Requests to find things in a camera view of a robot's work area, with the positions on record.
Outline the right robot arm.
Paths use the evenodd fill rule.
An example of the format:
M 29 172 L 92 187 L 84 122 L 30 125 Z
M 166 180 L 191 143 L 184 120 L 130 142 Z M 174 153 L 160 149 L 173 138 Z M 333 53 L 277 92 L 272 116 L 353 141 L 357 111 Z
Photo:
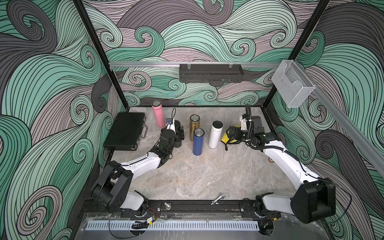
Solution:
M 241 125 L 229 127 L 222 141 L 225 146 L 245 143 L 249 148 L 261 151 L 277 164 L 296 189 L 293 197 L 274 193 L 256 196 L 256 215 L 271 217 L 273 213 L 291 214 L 308 224 L 336 213 L 336 185 L 305 167 L 286 149 L 277 135 L 266 133 L 260 117 L 243 115 Z

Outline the black wall shelf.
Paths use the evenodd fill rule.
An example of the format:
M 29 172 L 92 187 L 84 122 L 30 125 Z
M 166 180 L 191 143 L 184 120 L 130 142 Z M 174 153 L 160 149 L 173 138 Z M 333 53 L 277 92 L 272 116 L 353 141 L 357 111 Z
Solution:
M 239 64 L 180 64 L 182 83 L 208 83 L 214 87 L 226 83 L 241 83 L 244 71 Z

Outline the gold thermos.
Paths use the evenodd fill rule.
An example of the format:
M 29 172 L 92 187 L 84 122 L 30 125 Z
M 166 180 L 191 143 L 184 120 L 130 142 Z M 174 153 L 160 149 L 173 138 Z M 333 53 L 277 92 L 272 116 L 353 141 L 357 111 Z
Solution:
M 194 140 L 194 131 L 200 127 L 200 116 L 193 114 L 190 116 L 190 140 Z

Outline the silver bolt on rail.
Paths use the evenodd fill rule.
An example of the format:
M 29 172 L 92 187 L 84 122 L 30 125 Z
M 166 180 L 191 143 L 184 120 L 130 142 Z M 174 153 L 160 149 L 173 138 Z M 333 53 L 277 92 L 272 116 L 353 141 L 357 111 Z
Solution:
M 220 194 L 218 197 L 216 197 L 214 200 L 212 200 L 211 205 L 218 205 L 219 201 L 224 199 L 225 196 L 223 194 Z

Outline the clear acrylic wall holder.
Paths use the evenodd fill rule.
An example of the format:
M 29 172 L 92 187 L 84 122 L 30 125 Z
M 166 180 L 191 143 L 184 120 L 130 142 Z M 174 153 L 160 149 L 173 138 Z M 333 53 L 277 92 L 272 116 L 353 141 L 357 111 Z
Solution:
M 288 108 L 299 108 L 316 88 L 305 68 L 294 60 L 283 60 L 272 82 Z

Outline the pink thermos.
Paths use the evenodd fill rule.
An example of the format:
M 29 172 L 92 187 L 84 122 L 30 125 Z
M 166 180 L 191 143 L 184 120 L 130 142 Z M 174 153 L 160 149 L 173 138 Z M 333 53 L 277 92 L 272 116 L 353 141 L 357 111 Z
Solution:
M 157 126 L 163 128 L 166 125 L 166 120 L 164 117 L 163 106 L 161 101 L 155 100 L 152 102 L 152 109 L 156 118 Z

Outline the black hard case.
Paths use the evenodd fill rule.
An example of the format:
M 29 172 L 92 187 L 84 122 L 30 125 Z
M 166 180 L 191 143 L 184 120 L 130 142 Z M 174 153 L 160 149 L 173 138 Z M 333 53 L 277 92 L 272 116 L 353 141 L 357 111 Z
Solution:
M 119 113 L 106 137 L 103 147 L 110 151 L 135 151 L 146 138 L 146 115 L 140 112 Z

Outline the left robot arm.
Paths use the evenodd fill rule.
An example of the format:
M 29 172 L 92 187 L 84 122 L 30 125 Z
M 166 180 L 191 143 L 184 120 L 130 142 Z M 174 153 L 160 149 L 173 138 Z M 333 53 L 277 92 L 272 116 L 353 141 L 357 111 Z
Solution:
M 92 186 L 92 199 L 108 213 L 130 210 L 134 215 L 143 216 L 148 209 L 149 199 L 138 191 L 129 191 L 132 181 L 163 166 L 173 157 L 174 148 L 182 146 L 184 139 L 181 123 L 168 118 L 159 140 L 145 156 L 121 164 L 111 161 L 104 167 Z

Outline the blue thermos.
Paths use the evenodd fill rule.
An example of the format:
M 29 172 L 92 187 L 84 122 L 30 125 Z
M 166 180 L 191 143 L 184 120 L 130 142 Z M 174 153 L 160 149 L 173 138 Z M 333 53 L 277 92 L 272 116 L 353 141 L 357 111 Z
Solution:
M 195 129 L 193 134 L 193 154 L 195 156 L 200 156 L 202 154 L 204 139 L 205 131 L 201 128 Z

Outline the white thermos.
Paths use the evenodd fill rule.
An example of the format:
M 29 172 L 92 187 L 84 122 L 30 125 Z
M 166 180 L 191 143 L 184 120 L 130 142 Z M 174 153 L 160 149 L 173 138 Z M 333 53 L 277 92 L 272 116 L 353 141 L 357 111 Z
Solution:
M 213 121 L 211 133 L 209 137 L 209 147 L 211 149 L 216 149 L 221 140 L 221 134 L 223 130 L 224 124 L 221 121 Z

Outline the silver knob on rail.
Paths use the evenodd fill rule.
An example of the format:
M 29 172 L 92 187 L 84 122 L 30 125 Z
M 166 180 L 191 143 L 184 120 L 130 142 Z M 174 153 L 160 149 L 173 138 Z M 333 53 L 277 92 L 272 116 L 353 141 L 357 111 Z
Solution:
M 166 210 L 170 210 L 172 208 L 172 205 L 170 203 L 164 203 Z

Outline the black thermos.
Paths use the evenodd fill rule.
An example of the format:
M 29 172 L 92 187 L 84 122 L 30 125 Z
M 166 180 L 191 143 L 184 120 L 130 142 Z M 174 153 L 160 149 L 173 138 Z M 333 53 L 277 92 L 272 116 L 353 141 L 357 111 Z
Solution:
M 175 148 L 180 148 L 182 146 L 182 141 L 185 139 L 184 127 L 178 120 L 175 120 L 176 135 L 175 135 Z

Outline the yellow grey cleaning cloth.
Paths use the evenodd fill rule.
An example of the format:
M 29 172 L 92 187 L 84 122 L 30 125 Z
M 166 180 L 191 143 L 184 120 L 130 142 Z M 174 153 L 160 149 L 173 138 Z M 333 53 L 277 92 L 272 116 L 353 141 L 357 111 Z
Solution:
M 241 133 L 240 125 L 231 126 L 225 131 L 221 139 L 221 142 L 225 145 L 226 151 L 228 151 L 229 145 L 238 145 L 241 143 L 240 133 Z

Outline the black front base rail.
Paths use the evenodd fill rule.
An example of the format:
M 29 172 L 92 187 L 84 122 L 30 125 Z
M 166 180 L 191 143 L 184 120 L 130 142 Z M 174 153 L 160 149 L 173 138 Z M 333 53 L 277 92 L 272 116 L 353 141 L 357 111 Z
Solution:
M 276 207 L 267 206 L 267 200 L 271 200 L 273 197 L 273 195 L 267 195 L 264 200 L 260 197 L 257 197 L 256 200 L 220 200 L 218 205 L 211 205 L 211 201 L 208 200 L 145 200 L 144 206 L 139 210 L 120 208 L 113 210 L 112 213 L 131 219 L 140 219 L 145 216 L 170 218 L 175 214 L 235 214 L 243 218 L 262 218 L 264 216 L 272 218 L 286 213 L 307 221 L 314 220 L 316 211 L 320 209 L 315 202 L 294 202 L 288 198 L 288 209 L 278 210 Z M 166 210 L 164 203 L 170 203 L 172 208 Z

